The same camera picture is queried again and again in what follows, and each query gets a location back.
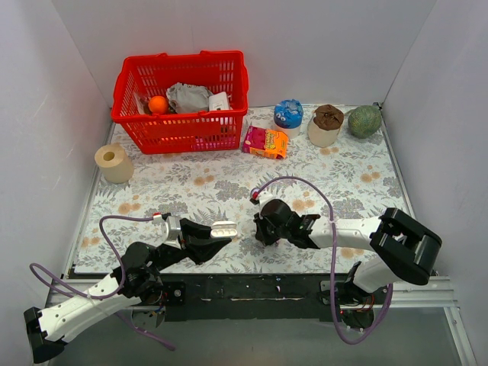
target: orange ball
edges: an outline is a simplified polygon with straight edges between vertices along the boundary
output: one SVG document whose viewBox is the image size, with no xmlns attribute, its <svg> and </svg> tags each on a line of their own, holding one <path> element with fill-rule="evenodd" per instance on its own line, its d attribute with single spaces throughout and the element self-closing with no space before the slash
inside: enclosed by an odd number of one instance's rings
<svg viewBox="0 0 488 366">
<path fill-rule="evenodd" d="M 153 113 L 165 114 L 168 112 L 168 101 L 165 97 L 157 95 L 149 100 L 149 109 Z"/>
</svg>

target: toilet paper roll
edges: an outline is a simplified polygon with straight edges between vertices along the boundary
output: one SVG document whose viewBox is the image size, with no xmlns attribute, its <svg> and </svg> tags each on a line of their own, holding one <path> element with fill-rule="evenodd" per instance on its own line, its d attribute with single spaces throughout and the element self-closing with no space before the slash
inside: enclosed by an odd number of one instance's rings
<svg viewBox="0 0 488 366">
<path fill-rule="evenodd" d="M 124 183 L 132 178 L 134 165 L 118 143 L 102 146 L 95 153 L 95 162 L 107 181 Z"/>
</svg>

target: colorful package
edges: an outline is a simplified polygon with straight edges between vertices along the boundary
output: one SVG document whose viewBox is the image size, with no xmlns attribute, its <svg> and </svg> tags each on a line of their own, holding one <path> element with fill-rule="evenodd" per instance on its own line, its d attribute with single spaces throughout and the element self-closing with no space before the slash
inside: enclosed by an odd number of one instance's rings
<svg viewBox="0 0 488 366">
<path fill-rule="evenodd" d="M 249 126 L 242 151 L 271 159 L 284 159 L 287 156 L 288 136 L 279 131 Z"/>
</svg>

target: crumpled plastic bag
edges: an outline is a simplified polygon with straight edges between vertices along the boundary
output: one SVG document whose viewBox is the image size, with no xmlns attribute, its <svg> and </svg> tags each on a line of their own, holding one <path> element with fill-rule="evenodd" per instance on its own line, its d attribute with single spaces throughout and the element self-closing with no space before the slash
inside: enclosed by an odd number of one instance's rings
<svg viewBox="0 0 488 366">
<path fill-rule="evenodd" d="M 208 97 L 213 93 L 204 86 L 177 82 L 166 91 L 169 105 L 178 114 L 208 111 Z"/>
</svg>

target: gray floor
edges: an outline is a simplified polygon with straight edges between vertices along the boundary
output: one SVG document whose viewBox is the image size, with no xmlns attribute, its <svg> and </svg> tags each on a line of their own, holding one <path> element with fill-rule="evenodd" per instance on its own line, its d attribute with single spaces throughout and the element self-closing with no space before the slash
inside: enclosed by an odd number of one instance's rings
<svg viewBox="0 0 488 366">
<path fill-rule="evenodd" d="M 154 318 L 137 314 L 137 325 Z M 78 336 L 50 366 L 291 366 L 461 364 L 443 309 L 391 309 L 369 339 L 342 343 L 311 320 L 213 320 L 163 323 L 156 332 L 178 346 L 169 352 L 111 316 Z"/>
</svg>

